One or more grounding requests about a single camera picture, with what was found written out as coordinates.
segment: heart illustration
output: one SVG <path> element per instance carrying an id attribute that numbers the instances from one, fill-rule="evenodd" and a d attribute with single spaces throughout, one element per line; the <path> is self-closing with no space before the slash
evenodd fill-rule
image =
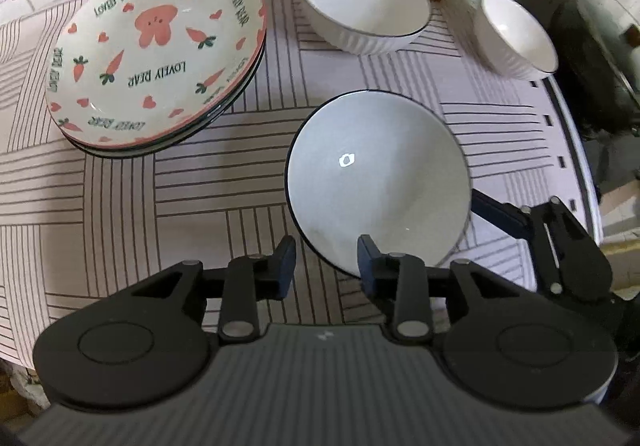
<path id="1" fill-rule="evenodd" d="M 142 108 L 154 108 L 156 106 L 156 102 L 151 96 L 147 96 L 145 100 L 142 102 Z"/>

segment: pink bear illustration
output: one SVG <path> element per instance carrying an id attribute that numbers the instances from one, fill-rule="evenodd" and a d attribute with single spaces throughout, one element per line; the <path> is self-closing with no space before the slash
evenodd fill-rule
<path id="1" fill-rule="evenodd" d="M 146 49 L 156 38 L 158 45 L 166 45 L 171 39 L 171 20 L 178 14 L 175 6 L 157 6 L 140 13 L 136 18 L 136 29 L 140 34 L 140 47 Z"/>

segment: plate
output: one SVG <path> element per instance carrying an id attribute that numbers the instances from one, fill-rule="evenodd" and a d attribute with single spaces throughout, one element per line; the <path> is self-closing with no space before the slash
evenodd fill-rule
<path id="1" fill-rule="evenodd" d="M 234 90 L 265 31 L 262 0 L 89 0 L 50 55 L 49 111 L 85 146 L 153 142 Z"/>
<path id="2" fill-rule="evenodd" d="M 466 227 L 471 184 L 453 134 L 428 108 L 380 90 L 329 100 L 287 155 L 287 201 L 306 242 L 359 276 L 360 235 L 382 252 L 442 262 Z"/>
<path id="3" fill-rule="evenodd" d="M 251 70 L 245 75 L 244 79 L 235 90 L 229 93 L 226 98 L 220 101 L 216 106 L 212 109 L 208 110 L 202 116 L 192 121 L 187 126 L 182 129 L 174 132 L 168 136 L 163 137 L 162 139 L 156 140 L 152 143 L 143 144 L 140 147 L 135 148 L 121 148 L 114 150 L 105 150 L 102 148 L 92 148 L 91 146 L 83 146 L 79 144 L 77 141 L 73 139 L 69 139 L 69 141 L 84 152 L 87 152 L 93 156 L 106 158 L 106 159 L 125 159 L 125 158 L 133 158 L 140 157 L 143 155 L 148 155 L 150 153 L 160 152 L 161 150 L 165 150 L 173 146 L 174 144 L 178 144 L 185 139 L 197 134 L 200 130 L 205 128 L 207 125 L 211 124 L 215 121 L 219 116 L 221 116 L 226 109 L 228 109 L 238 97 L 242 95 L 244 90 L 249 86 L 251 81 L 254 79 L 255 73 L 260 66 L 260 62 L 262 61 L 262 56 L 264 55 L 264 43 L 262 44 L 262 48 L 260 49 L 260 53 L 256 61 L 254 62 Z"/>

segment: table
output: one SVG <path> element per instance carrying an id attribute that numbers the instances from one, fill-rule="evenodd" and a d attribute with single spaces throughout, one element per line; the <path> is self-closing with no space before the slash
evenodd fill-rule
<path id="1" fill-rule="evenodd" d="M 406 50 L 357 57 L 318 38 L 300 0 L 265 0 L 266 54 L 233 107 L 178 146 L 102 160 L 71 146 L 44 102 L 48 54 L 87 0 L 63 0 L 0 28 L 0 356 L 33 366 L 53 321 L 180 260 L 222 267 L 298 245 L 283 302 L 260 303 L 260 322 L 380 321 L 357 279 L 302 243 L 284 195 L 284 161 L 302 121 L 333 96 L 385 89 L 443 119 L 468 159 L 475 188 L 516 206 L 558 195 L 596 239 L 600 220 L 584 153 L 553 81 L 504 79 L 474 47 L 465 0 L 444 0 Z M 523 242 L 472 216 L 450 259 L 470 258 L 535 288 Z M 203 328 L 215 330 L 220 300 Z M 436 323 L 442 325 L 446 314 Z"/>

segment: gray ribbed surface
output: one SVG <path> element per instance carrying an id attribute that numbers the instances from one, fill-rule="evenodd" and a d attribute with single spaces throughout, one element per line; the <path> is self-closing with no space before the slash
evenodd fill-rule
<path id="1" fill-rule="evenodd" d="M 226 347 L 199 383 L 123 415 L 54 406 L 29 445 L 605 446 L 628 435 L 595 406 L 545 415 L 493 408 L 454 386 L 425 349 L 377 326 L 272 325 Z"/>

